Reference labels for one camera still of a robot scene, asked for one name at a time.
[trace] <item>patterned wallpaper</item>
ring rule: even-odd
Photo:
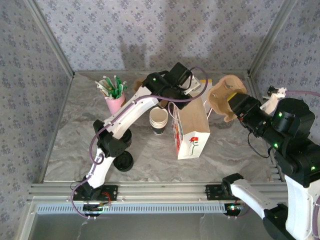
[[[293,8],[283,29],[255,78],[261,93],[270,85],[288,90],[320,92],[320,1],[301,0]],[[316,115],[310,138],[320,144],[320,98],[288,95],[303,99]]]
[[[74,71],[245,70],[283,0],[37,0]]]
[[[0,1],[0,239],[37,182],[68,77],[23,0]]]

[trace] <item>pink pencil holder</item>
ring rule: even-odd
[[[114,115],[116,112],[119,111],[119,109],[126,104],[126,96],[123,93],[121,97],[117,99],[109,99],[107,97],[104,97],[106,104],[108,105],[108,108],[110,110],[110,113]]]

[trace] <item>stacked paper cups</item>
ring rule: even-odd
[[[160,135],[165,131],[168,123],[168,111],[164,108],[155,107],[150,111],[149,120],[153,132]]]

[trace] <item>marble floor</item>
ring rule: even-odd
[[[122,72],[117,75],[128,82],[126,98],[133,95],[135,79],[145,77],[146,72]],[[76,73],[66,101],[62,120],[48,162],[44,181],[79,181],[91,168],[88,148],[95,132],[93,122],[104,120],[111,114],[95,81],[103,75],[113,77],[112,72]],[[222,73],[210,73],[213,84]],[[239,77],[249,88],[248,79]],[[131,127],[132,145],[129,152],[134,166],[128,172],[120,172],[113,165],[106,181],[150,182],[220,182],[233,173],[240,173],[252,182],[269,182],[271,160],[256,155],[247,144],[248,131],[238,121],[225,123],[223,116],[212,113],[209,117],[210,137],[199,158],[177,160],[172,120],[162,135],[155,135],[149,123],[149,111]],[[252,136],[251,144],[260,153],[267,153],[261,138]]]

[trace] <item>white paper bag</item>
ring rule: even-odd
[[[174,106],[173,134],[178,159],[198,158],[210,135],[202,99],[191,101],[182,110]]]

